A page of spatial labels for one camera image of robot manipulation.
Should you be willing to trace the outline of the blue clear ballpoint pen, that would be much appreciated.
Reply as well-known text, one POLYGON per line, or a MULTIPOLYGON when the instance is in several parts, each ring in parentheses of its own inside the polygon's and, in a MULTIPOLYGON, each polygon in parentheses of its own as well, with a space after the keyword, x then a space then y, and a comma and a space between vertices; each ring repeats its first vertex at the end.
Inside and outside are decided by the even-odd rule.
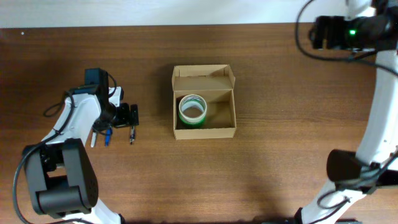
POLYGON ((109 146, 112 134, 113 134, 112 128, 109 128, 109 129, 106 130, 105 139, 104 139, 104 146, 105 147, 109 146))

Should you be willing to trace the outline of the dark grey ballpoint pen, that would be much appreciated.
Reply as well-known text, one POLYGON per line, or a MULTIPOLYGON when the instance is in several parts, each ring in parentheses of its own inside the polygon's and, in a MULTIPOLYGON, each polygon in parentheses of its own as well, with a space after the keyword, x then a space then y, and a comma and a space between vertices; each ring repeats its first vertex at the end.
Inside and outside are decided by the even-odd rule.
POLYGON ((130 145, 133 145, 135 140, 136 140, 136 127, 131 126, 131 132, 130 132, 130 137, 129 137, 130 145))

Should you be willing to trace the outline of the black cap white marker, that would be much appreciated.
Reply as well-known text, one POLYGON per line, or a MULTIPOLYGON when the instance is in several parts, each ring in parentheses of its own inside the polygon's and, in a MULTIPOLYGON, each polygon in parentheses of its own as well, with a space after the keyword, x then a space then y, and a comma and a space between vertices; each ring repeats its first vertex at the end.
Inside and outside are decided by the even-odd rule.
POLYGON ((92 136, 91 136, 90 147, 95 147, 96 137, 97 137, 97 133, 95 131, 93 131, 92 136))

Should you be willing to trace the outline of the cream masking tape roll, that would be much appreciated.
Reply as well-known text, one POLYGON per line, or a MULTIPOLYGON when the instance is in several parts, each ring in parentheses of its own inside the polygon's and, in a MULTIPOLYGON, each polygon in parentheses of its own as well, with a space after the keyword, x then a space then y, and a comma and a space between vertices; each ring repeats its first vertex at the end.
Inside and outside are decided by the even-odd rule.
POLYGON ((178 105, 178 112, 182 112, 185 114, 186 110, 192 109, 192 108, 198 109, 201 112, 199 115, 201 115, 202 113, 207 114, 207 109, 208 109, 207 102, 200 95, 190 94, 190 95, 184 96, 180 100, 180 103, 178 105))

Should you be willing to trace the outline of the green tape roll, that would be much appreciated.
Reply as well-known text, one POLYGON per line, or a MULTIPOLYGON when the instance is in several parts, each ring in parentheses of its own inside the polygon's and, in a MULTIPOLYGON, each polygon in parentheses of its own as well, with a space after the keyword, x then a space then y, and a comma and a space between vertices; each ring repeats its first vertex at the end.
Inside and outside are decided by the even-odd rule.
POLYGON ((202 127, 205 124, 206 113, 202 113, 198 117, 192 118, 182 112, 179 112, 178 117, 186 128, 196 129, 202 127))

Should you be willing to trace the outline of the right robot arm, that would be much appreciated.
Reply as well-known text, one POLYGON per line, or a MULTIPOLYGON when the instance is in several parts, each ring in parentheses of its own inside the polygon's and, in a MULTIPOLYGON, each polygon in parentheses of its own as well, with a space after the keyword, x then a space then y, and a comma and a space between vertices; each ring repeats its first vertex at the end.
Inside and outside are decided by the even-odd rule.
POLYGON ((324 62, 360 63, 376 69, 367 128, 356 152, 332 150, 328 179, 294 223, 337 223, 358 200, 377 189, 397 187, 397 1, 347 1, 346 16, 319 16, 308 32, 313 49, 346 50, 346 57, 307 52, 295 25, 295 44, 324 62))

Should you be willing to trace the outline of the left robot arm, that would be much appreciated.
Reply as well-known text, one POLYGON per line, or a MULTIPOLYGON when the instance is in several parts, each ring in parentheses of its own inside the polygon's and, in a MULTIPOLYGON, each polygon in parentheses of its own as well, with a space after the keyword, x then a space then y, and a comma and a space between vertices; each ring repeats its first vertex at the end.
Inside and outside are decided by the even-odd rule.
POLYGON ((85 149, 90 133, 110 139, 114 128, 129 128, 135 140, 137 105, 124 103, 120 86, 101 68, 85 70, 85 82, 56 104, 61 115, 41 142, 26 146, 14 179, 24 171, 32 208, 56 223, 124 223, 99 198, 98 181, 85 149))

